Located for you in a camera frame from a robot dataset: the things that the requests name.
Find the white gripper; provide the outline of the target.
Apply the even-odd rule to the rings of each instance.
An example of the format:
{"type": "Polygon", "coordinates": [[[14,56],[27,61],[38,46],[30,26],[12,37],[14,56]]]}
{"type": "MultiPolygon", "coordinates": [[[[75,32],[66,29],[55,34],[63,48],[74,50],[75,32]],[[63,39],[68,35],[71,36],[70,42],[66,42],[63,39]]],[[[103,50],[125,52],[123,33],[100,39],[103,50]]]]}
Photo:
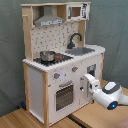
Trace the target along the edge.
{"type": "Polygon", "coordinates": [[[101,88],[100,81],[98,79],[96,79],[91,74],[86,74],[84,76],[84,98],[88,102],[94,101],[93,98],[94,91],[100,88],[101,88]]]}

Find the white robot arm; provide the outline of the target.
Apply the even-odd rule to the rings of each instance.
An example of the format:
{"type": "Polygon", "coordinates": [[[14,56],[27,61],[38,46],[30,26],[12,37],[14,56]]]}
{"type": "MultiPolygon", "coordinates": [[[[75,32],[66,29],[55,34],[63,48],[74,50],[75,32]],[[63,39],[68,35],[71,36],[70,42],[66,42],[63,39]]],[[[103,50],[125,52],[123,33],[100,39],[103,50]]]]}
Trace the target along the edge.
{"type": "Polygon", "coordinates": [[[128,96],[123,93],[121,85],[117,82],[108,82],[101,87],[98,79],[86,74],[83,87],[84,98],[90,103],[97,101],[108,110],[113,110],[117,106],[128,106],[128,96]]]}

